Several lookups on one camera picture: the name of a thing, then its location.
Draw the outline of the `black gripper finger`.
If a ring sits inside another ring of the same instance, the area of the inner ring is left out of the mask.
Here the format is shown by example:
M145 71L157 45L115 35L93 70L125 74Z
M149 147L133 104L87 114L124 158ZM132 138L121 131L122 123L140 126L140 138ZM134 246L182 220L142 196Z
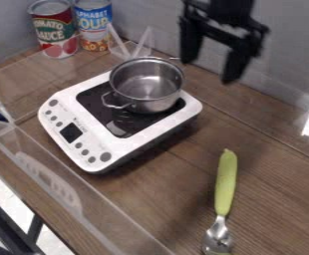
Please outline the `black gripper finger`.
M221 75L221 81L225 85L243 77L252 59L260 56L261 49L263 38L256 34L248 34L231 46Z
M198 58L204 37L200 22L196 15L180 17L180 58L184 64Z

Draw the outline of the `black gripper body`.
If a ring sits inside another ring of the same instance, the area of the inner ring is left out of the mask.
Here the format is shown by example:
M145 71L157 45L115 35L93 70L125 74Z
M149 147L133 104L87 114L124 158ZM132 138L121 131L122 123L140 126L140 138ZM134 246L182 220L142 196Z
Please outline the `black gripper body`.
M237 39L237 36L213 27L229 26L243 29L248 36L263 39L271 32L267 25L252 17L255 0L182 0L181 37L182 39Z

